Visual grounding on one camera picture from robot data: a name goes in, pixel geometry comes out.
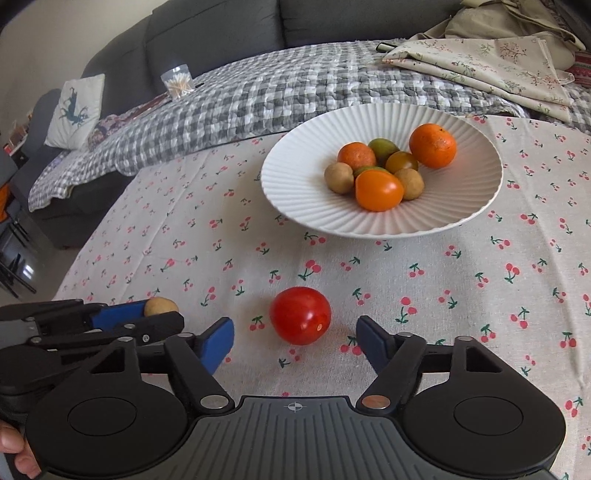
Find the person's left hand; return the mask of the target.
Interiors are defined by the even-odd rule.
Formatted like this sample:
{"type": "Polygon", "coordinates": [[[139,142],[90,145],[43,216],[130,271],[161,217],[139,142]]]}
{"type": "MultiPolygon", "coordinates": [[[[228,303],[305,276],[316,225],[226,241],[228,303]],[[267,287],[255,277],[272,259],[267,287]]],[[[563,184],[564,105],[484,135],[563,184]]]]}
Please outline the person's left hand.
{"type": "Polygon", "coordinates": [[[19,430],[4,421],[1,422],[1,452],[14,455],[16,470],[29,479],[36,479],[41,474],[28,442],[19,430]]]}

